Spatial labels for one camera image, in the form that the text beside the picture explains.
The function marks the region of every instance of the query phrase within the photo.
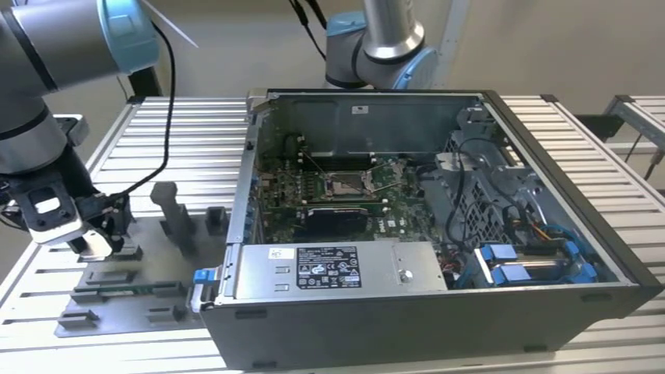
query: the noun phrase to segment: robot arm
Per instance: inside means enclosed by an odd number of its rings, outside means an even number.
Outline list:
[[[426,89],[438,54],[425,44],[412,0],[365,0],[364,12],[328,21],[328,84],[340,88]]]
[[[158,58],[137,0],[36,0],[0,16],[0,180],[38,244],[66,242],[84,258],[118,252],[129,197],[106,197],[42,96],[132,73]],[[426,88],[436,52],[425,45],[410,0],[365,0],[365,12],[328,23],[326,80],[342,88]]]
[[[108,256],[122,246],[128,203],[92,186],[42,96],[132,73],[158,58],[136,0],[62,0],[0,15],[0,175],[32,238]]]

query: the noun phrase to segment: metal computer frame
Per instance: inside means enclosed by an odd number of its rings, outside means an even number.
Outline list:
[[[260,152],[260,128],[269,115],[270,101],[281,97],[326,95],[352,97],[357,106],[372,97],[477,97],[501,126],[513,150],[538,173],[585,239],[602,254],[617,281],[396,292],[378,296],[356,290],[349,296],[326,297],[322,290],[298,297],[238,298],[242,277],[256,279],[260,284],[262,278],[274,276],[269,269],[242,274],[261,268],[244,262],[242,250],[245,231],[254,222],[249,200],[256,183],[254,157]],[[658,280],[493,91],[268,90],[250,98],[248,105],[250,125],[225,260],[217,269],[220,282],[214,290],[204,293],[209,300],[201,308],[206,328],[229,368],[294,369],[555,351],[595,321],[627,316],[662,290]],[[316,243],[290,247],[313,245],[320,246]],[[268,260],[269,247],[289,246],[253,247],[265,255],[257,261]]]

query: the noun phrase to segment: slotted metal surface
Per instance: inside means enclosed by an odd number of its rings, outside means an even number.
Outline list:
[[[617,96],[606,113],[618,115],[665,150],[665,96]]]
[[[559,104],[539,97],[503,97],[570,179],[621,237],[665,282],[665,202],[606,150]],[[88,163],[97,186],[113,192],[161,160],[166,100],[129,106]],[[233,200],[244,134],[241,99],[177,99],[172,163],[161,179],[176,179],[190,210]],[[156,214],[149,186],[133,208]],[[0,370],[4,372],[229,372],[206,330],[164,331],[58,339],[56,318],[82,264],[66,250],[30,245],[0,287]],[[617,373],[665,368],[665,295],[630,317],[589,327],[563,349],[437,362],[304,370],[302,373]]]

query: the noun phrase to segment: power supply label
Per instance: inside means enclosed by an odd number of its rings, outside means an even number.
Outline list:
[[[362,287],[357,247],[298,248],[297,256],[298,288],[318,290]]]

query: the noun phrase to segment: open computer chassis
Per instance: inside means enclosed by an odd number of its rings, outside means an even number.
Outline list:
[[[249,106],[225,260],[197,285],[229,368],[554,351],[661,291],[493,91]]]

